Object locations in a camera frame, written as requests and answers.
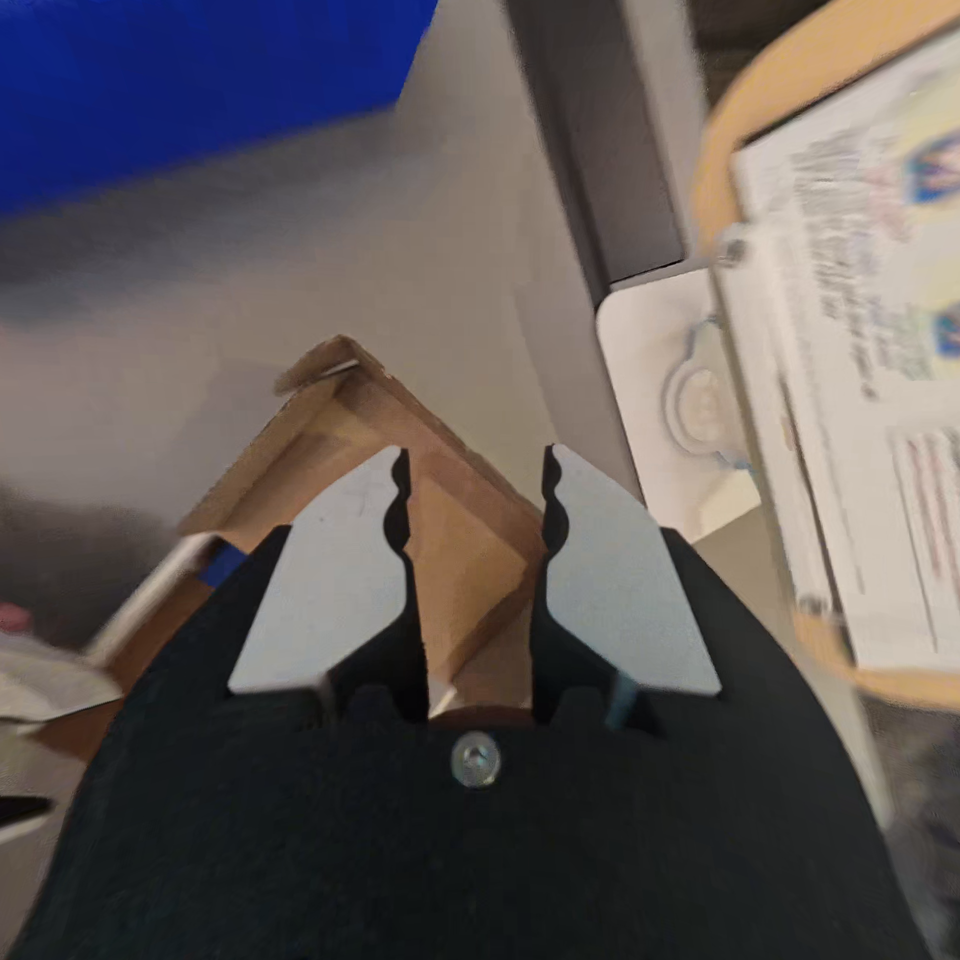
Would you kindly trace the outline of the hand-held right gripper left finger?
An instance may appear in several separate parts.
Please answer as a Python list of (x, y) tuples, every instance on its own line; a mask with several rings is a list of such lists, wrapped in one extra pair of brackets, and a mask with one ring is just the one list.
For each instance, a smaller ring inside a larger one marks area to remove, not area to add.
[(231, 694), (325, 692), (343, 710), (366, 686), (429, 708), (410, 537), (409, 453), (388, 445), (319, 493), (289, 526), (230, 674)]

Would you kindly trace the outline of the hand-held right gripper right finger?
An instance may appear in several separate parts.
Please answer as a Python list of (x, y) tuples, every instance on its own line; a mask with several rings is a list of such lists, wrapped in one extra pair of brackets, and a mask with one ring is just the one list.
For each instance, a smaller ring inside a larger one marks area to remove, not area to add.
[(541, 536), (530, 625), (532, 714), (567, 694), (599, 699), (609, 729), (655, 732), (649, 698), (714, 699), (721, 679), (660, 525), (641, 501), (569, 447), (544, 452)]

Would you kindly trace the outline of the white cardboard mailer box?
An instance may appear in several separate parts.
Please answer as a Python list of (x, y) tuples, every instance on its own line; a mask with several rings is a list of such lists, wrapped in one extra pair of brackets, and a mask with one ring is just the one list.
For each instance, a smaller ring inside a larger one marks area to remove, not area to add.
[(128, 692), (212, 590), (197, 579), (216, 539), (250, 554), (278, 525), (384, 447), (408, 451), (408, 502), (431, 710), (488, 643), (522, 618), (544, 554), (542, 514), (379, 361), (339, 335), (276, 378), (283, 405), (180, 522), (184, 534), (84, 655)]

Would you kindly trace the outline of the wooden document stand white base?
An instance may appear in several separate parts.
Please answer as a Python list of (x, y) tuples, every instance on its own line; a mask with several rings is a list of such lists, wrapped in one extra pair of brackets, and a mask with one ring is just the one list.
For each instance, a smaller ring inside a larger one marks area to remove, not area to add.
[(757, 293), (746, 262), (746, 216), (736, 153), (767, 131), (915, 46), (958, 26), (958, 2), (825, 2), (755, 52), (725, 52), (721, 77), (695, 145), (688, 189), (694, 230), (689, 266), (609, 294), (596, 327), (601, 354), (646, 500), (668, 526), (702, 540), (764, 506), (772, 515), (777, 560), (796, 637), (810, 657), (860, 691), (899, 706), (958, 714), (958, 672), (857, 666), (840, 620), (803, 603), (785, 533), (810, 533), (810, 498), (801, 516), (779, 518), (767, 455), (799, 489), (796, 438), (766, 327), (740, 322), (734, 293)]

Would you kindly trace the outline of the printed instruction sheet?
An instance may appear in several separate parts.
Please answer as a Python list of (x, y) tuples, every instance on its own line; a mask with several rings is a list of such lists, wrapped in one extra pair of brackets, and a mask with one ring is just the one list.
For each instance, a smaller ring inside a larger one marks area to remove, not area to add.
[(769, 453), (798, 599), (854, 662), (958, 672), (958, 26), (734, 156), (750, 294), (793, 427)]

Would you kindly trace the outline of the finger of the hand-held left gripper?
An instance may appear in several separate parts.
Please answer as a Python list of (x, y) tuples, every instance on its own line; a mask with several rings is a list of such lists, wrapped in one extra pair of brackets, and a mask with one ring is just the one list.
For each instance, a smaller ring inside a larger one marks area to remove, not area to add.
[(84, 654), (50, 645), (2, 645), (1, 723), (35, 729), (122, 700), (119, 683)]
[(38, 795), (1, 796), (1, 846), (7, 846), (46, 825), (55, 811), (54, 798)]

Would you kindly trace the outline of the blue plastic storage bin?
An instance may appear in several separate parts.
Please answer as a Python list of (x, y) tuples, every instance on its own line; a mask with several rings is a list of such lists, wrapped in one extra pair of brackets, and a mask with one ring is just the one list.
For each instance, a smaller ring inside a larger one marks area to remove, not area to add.
[(2, 216), (388, 108), (437, 5), (2, 2)]

